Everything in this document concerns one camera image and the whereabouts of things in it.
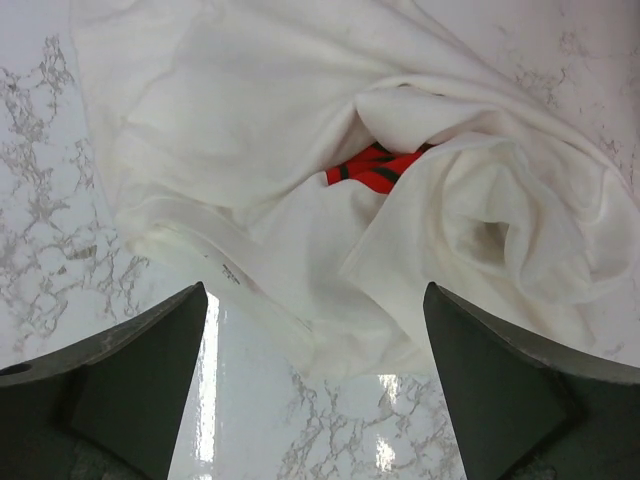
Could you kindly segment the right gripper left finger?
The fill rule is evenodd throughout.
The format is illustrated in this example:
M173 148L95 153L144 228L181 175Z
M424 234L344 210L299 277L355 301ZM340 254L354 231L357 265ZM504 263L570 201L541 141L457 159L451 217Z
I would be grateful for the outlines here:
M1 371L4 479L165 479L196 368L202 283Z

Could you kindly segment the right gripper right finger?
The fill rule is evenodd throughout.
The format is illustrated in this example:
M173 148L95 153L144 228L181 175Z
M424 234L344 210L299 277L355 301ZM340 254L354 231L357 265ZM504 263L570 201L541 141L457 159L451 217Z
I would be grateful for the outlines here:
M638 478L638 368L515 326L435 283L423 310L467 478Z

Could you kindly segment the white t shirt red print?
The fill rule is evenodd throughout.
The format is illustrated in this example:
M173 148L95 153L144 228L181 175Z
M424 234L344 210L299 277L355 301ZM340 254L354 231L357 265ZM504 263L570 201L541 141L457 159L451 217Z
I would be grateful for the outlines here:
M412 1L75 1L131 252L244 308L305 376L428 374L437 284L571 347L639 261L579 131Z

